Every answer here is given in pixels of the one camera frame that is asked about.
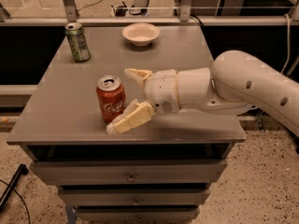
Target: cabinet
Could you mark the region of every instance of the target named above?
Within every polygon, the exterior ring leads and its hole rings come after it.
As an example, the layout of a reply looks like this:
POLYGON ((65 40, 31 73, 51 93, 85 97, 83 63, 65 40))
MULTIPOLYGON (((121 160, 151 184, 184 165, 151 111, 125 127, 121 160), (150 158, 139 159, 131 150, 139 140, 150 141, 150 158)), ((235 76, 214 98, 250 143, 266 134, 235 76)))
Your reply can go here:
POLYGON ((95 93, 99 77, 119 76, 130 101, 142 93, 124 68, 211 63, 197 26, 161 26, 159 39, 143 49, 120 38, 121 29, 86 28, 92 53, 86 63, 73 62, 65 40, 7 142, 23 148, 31 170, 84 220, 194 219, 244 132, 235 116, 182 110, 129 133, 106 134, 95 93))

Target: speckled floor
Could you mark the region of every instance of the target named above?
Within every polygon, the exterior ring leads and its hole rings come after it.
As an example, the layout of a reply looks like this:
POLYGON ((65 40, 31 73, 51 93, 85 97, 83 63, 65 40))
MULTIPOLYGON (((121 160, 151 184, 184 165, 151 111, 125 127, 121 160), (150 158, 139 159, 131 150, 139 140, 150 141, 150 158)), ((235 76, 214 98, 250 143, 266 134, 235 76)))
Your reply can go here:
MULTIPOLYGON (((197 219, 184 224, 299 223, 298 141, 269 117, 264 118, 264 133, 251 116, 240 117, 240 122, 247 141, 236 144, 230 152, 228 166, 219 181, 210 187, 211 194, 200 206, 197 219)), ((7 133, 0 133, 0 178, 9 182, 19 164, 29 165, 30 159, 19 147, 7 145, 6 138, 7 133)), ((28 205, 33 224, 67 223, 64 203, 56 195, 57 189, 47 187, 32 172, 21 178, 17 191, 28 205)), ((16 194, 12 194, 0 213, 0 223, 28 223, 25 208, 16 194)), ((78 219, 77 223, 88 222, 78 219)))

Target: soda can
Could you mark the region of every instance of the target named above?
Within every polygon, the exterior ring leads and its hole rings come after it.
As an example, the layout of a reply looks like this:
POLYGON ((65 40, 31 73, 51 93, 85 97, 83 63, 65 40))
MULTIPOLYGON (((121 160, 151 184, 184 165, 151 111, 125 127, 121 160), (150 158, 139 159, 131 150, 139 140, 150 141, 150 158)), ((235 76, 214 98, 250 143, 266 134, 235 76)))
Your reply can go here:
POLYGON ((100 78, 97 82, 96 93, 103 120, 109 124, 114 118, 122 114, 126 107, 126 96, 121 80, 112 75, 100 78))
POLYGON ((91 58, 88 50, 84 28, 80 22, 70 22, 65 26, 65 34, 76 62, 85 62, 91 58))

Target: green can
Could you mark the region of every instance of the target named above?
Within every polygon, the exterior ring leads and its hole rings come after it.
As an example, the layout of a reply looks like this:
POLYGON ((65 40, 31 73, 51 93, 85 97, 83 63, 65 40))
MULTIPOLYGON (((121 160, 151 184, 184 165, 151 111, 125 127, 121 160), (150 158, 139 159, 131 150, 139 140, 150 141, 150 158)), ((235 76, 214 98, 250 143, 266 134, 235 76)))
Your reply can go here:
POLYGON ((80 22, 70 22, 65 26, 65 34, 76 62, 85 62, 91 58, 88 50, 84 28, 80 22))

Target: red soda can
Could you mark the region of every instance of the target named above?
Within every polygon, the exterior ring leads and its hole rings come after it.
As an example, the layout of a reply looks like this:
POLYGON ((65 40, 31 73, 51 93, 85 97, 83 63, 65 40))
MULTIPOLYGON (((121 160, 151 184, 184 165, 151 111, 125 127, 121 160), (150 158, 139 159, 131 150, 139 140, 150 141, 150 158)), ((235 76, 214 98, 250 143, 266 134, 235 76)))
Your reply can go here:
POLYGON ((100 78, 97 82, 96 93, 104 122, 109 124, 122 114, 126 107, 125 91, 121 80, 112 75, 100 78))

